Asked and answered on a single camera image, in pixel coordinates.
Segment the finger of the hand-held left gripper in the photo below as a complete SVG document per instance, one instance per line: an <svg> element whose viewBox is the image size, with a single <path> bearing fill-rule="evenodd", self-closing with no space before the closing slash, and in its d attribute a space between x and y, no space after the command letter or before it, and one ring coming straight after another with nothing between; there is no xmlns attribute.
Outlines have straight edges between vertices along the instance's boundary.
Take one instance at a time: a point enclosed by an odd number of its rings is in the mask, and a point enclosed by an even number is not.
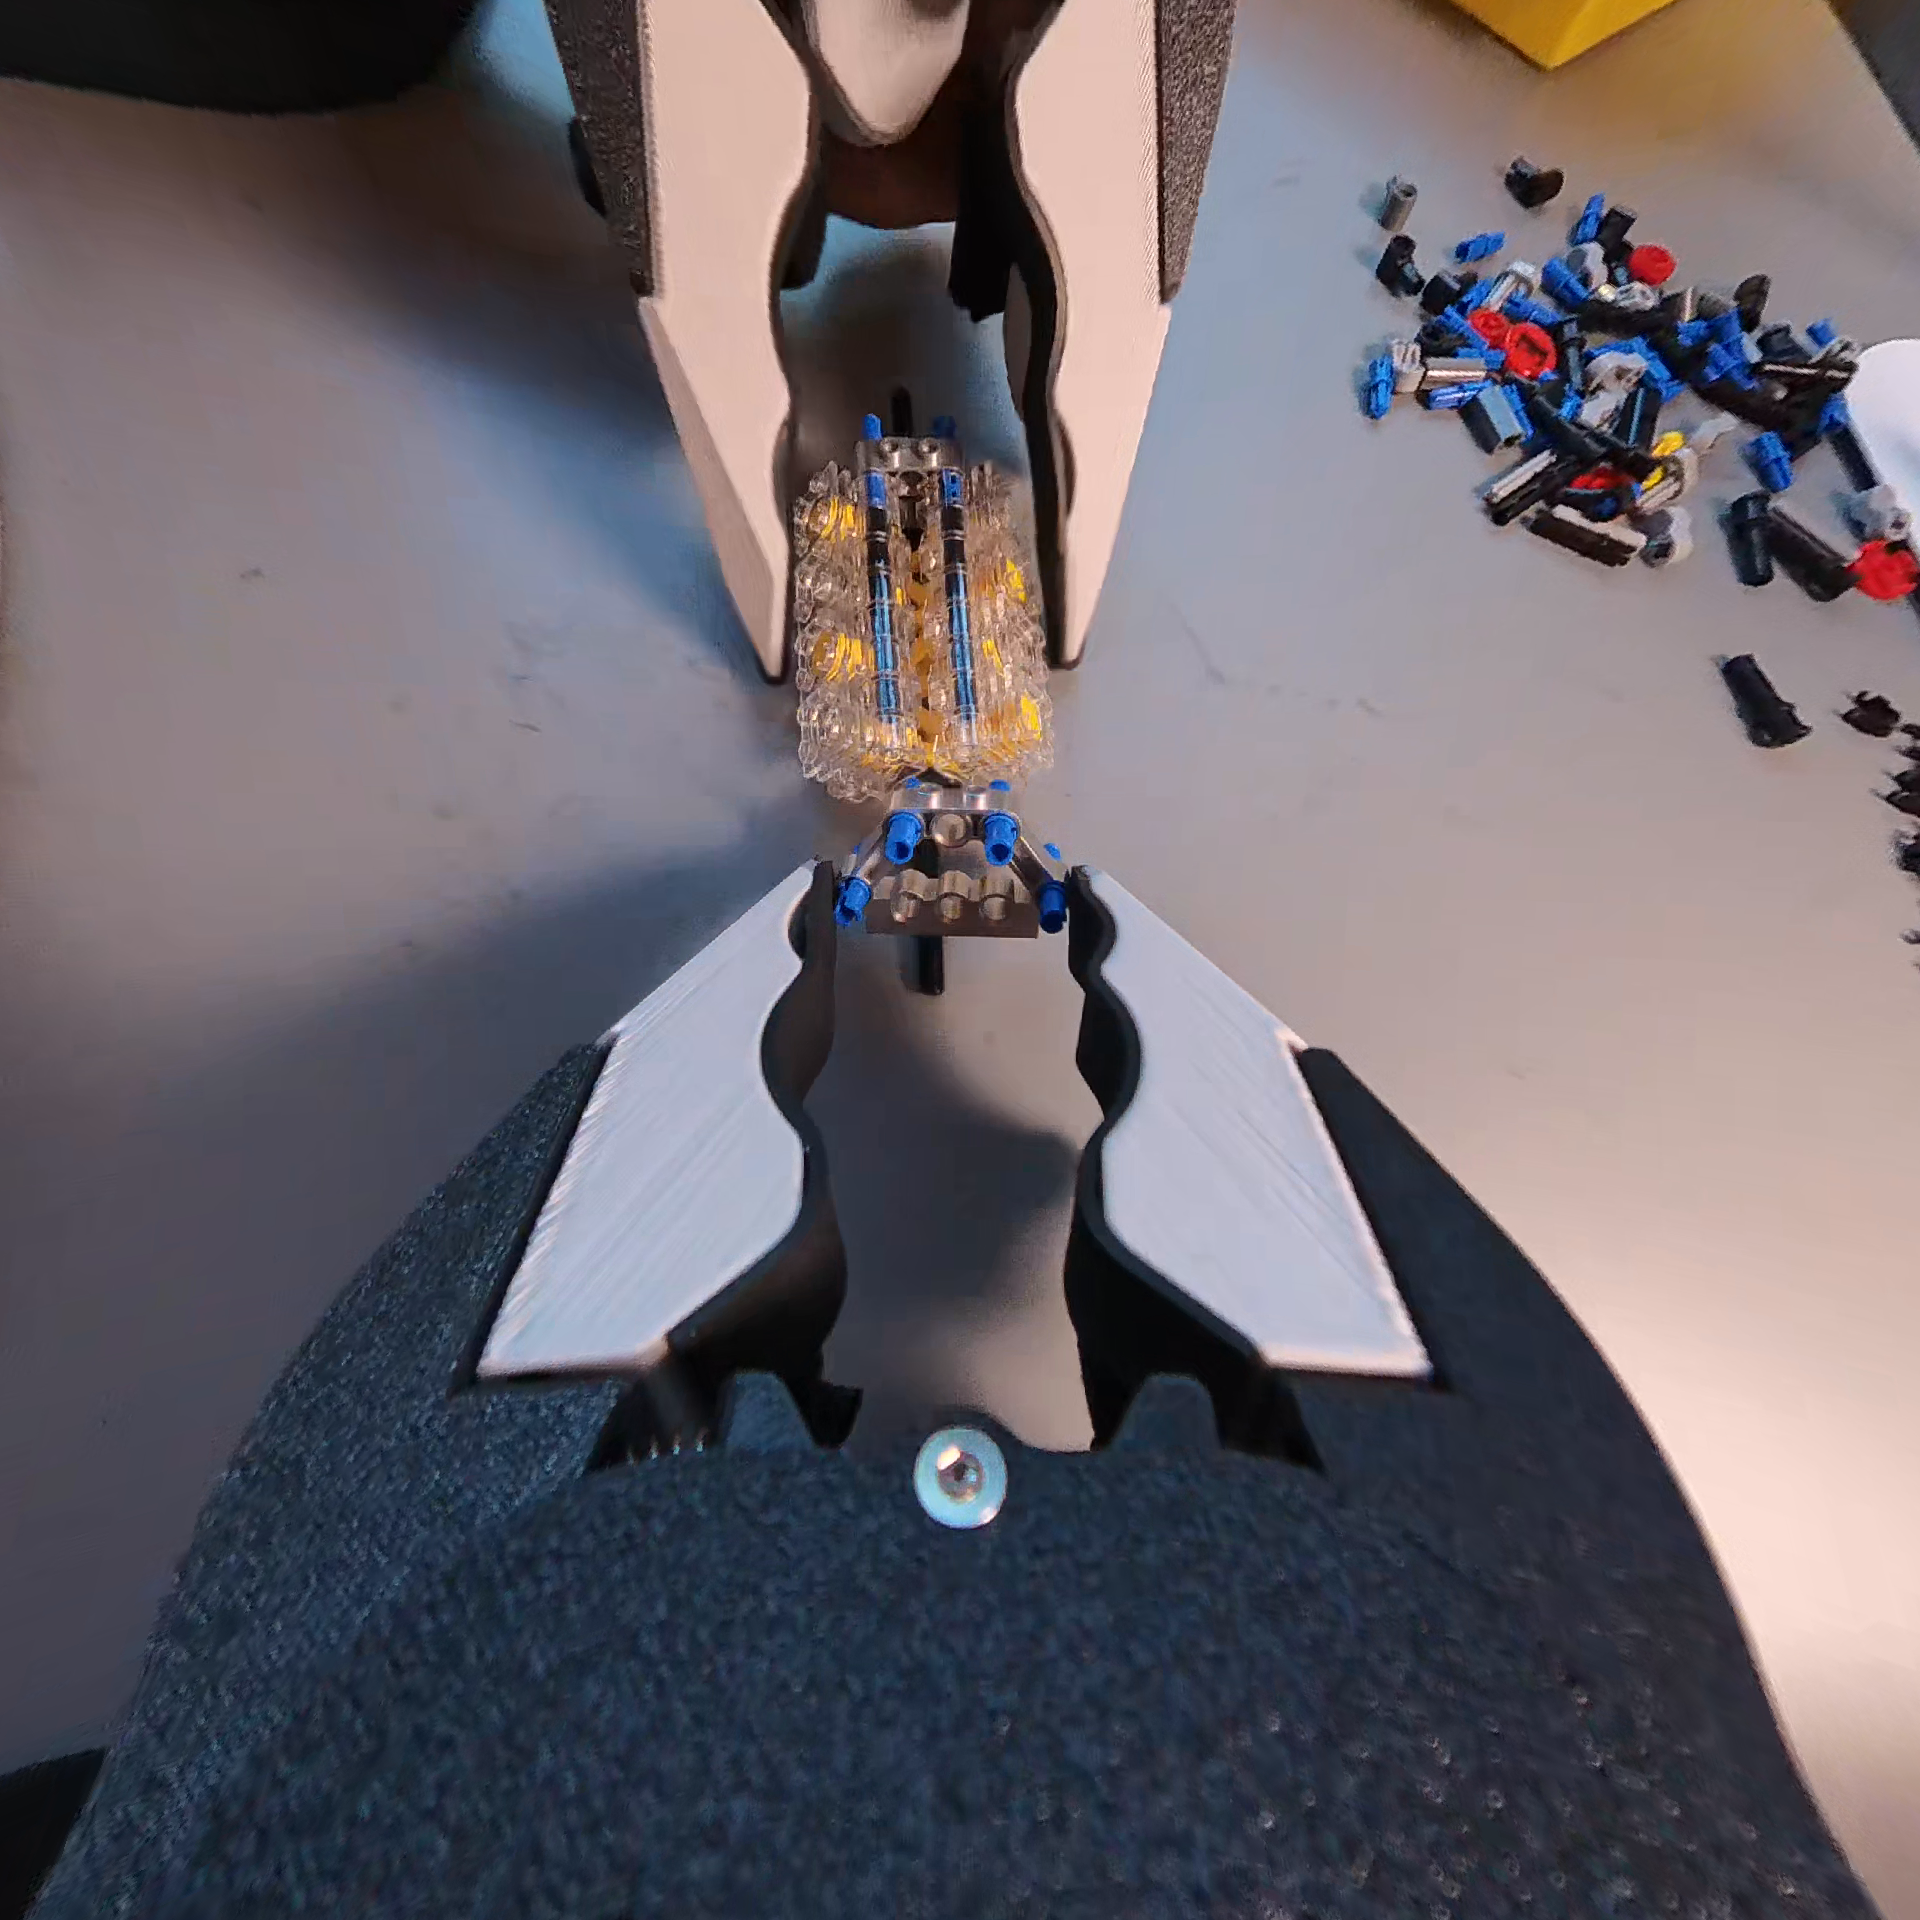
<svg viewBox="0 0 1920 1920"><path fill-rule="evenodd" d="M1161 365L1159 42L1152 4L976 4L950 300L1021 320L1046 658L1079 666Z"/></svg>
<svg viewBox="0 0 1920 1920"><path fill-rule="evenodd" d="M791 389L777 281L815 157L808 74L760 2L639 4L653 288L639 325L758 672L786 677Z"/></svg>

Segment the pile of mixed toy parts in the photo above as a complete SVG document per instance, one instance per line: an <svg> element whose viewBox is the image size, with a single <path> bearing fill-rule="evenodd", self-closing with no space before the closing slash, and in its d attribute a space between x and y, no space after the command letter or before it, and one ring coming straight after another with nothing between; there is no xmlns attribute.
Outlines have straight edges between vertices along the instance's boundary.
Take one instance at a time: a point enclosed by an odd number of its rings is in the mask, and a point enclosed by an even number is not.
<svg viewBox="0 0 1920 1920"><path fill-rule="evenodd" d="M1490 528L1605 570L1661 570L1689 555L1699 517L1746 589L1915 604L1915 555L1862 515L1847 393L1865 345L1835 320L1787 320L1761 273L1689 281L1605 194L1566 234L1521 228L1559 242L1536 260L1502 228L1430 253L1409 224L1379 232L1374 279L1406 327L1362 359L1360 419L1462 426L1494 464L1475 482Z"/></svg>

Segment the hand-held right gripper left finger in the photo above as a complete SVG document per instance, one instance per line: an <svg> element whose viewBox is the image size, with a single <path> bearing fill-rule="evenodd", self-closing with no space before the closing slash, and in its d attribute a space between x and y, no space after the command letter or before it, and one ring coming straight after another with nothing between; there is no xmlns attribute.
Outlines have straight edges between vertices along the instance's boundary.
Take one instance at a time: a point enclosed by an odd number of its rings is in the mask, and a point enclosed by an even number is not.
<svg viewBox="0 0 1920 1920"><path fill-rule="evenodd" d="M768 1375L814 1435L845 1434L825 1343L847 1253L803 1112L831 1050L833 939L831 868L806 861L601 1037L479 1383L627 1383L674 1444L733 1376Z"/></svg>

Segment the clear toy brick engine model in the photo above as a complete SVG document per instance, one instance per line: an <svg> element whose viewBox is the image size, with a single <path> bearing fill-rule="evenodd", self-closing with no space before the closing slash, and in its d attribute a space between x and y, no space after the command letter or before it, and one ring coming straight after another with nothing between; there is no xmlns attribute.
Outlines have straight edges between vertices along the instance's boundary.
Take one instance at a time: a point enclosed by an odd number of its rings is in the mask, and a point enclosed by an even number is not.
<svg viewBox="0 0 1920 1920"><path fill-rule="evenodd" d="M800 771L869 817L854 849L910 777L1007 780L1024 817L1050 759L1050 700L1016 480L974 464L955 421L918 419L899 386L851 455L810 476L791 548ZM944 992L947 945L1011 941L886 938L922 996Z"/></svg>

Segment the white tray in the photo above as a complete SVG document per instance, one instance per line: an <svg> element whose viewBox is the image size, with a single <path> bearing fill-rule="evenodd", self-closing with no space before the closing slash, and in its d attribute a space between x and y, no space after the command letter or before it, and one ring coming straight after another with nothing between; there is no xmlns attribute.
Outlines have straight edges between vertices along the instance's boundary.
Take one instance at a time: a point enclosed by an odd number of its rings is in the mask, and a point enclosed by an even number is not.
<svg viewBox="0 0 1920 1920"><path fill-rule="evenodd" d="M1865 348L1847 391L1855 490L1877 537L1918 554L1918 341Z"/></svg>

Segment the person's left hand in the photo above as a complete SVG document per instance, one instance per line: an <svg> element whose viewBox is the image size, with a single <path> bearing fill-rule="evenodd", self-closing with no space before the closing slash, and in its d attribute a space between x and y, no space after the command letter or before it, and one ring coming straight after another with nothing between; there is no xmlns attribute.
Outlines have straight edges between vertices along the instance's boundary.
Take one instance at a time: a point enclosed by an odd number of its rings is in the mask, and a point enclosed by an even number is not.
<svg viewBox="0 0 1920 1920"><path fill-rule="evenodd" d="M963 119L966 88L953 76L897 141L859 144L822 123L825 213L882 232L950 224L963 172Z"/></svg>

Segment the grey desk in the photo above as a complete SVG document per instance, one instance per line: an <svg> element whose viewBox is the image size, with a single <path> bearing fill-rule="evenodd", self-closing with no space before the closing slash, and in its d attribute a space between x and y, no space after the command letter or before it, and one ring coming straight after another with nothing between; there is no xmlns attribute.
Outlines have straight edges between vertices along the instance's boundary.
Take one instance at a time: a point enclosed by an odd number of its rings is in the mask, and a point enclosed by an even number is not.
<svg viewBox="0 0 1920 1920"><path fill-rule="evenodd" d="M5 88L5 1770L96 1745L334 1291L806 853L536 7L368 112ZM1505 543L1360 421L1369 194L1517 156L1915 333L1915 149L1824 4L1538 76L1243 4L1035 813L1329 1047L1606 1352L1811 1789L1915 1916L1915 620ZM1717 660L1808 722L1763 752Z"/></svg>

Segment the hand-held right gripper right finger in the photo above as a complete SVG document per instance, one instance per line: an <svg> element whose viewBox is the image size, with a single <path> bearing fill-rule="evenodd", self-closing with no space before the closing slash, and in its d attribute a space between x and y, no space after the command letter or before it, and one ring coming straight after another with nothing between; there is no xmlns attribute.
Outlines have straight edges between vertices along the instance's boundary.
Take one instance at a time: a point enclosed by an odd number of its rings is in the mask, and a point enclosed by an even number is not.
<svg viewBox="0 0 1920 1920"><path fill-rule="evenodd" d="M1067 933L1091 1245L1265 1369L1430 1381L1304 1043L1103 871L1072 874Z"/></svg>

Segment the grey perforated toy plate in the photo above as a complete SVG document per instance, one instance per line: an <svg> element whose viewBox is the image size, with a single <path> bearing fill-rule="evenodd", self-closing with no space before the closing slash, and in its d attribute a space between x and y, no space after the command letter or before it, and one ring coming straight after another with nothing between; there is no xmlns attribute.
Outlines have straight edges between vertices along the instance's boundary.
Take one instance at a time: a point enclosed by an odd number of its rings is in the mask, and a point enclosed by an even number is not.
<svg viewBox="0 0 1920 1920"><path fill-rule="evenodd" d="M882 828L894 809L922 817L914 859L897 868L882 856ZM1011 812L1021 824L1015 861L990 868L979 847L979 818ZM933 775L894 786L879 807L874 829L839 864L873 887L865 933L911 939L1035 939L1035 889L1046 875L1067 875L1065 856L1024 828L1018 789L1007 780L953 785Z"/></svg>

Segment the pile of small black pins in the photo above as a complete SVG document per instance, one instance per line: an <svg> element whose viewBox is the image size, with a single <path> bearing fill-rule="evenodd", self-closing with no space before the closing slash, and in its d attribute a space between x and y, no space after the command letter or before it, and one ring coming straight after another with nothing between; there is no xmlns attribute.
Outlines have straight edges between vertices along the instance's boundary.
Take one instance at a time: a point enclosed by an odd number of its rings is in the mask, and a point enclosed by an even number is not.
<svg viewBox="0 0 1920 1920"><path fill-rule="evenodd" d="M1890 859L1911 887L1918 887L1918 724L1893 700L1870 689L1849 695L1840 721L1895 754L1896 763L1885 775L1878 800L1903 820L1893 836Z"/></svg>

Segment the yellow bin with black parts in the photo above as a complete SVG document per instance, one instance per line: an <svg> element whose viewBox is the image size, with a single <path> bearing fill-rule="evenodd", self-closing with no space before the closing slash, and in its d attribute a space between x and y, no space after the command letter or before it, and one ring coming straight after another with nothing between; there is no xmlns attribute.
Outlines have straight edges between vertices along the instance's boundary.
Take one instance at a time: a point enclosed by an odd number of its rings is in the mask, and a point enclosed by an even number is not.
<svg viewBox="0 0 1920 1920"><path fill-rule="evenodd" d="M1665 0L1451 2L1454 12L1543 71L1566 67L1671 7Z"/></svg>

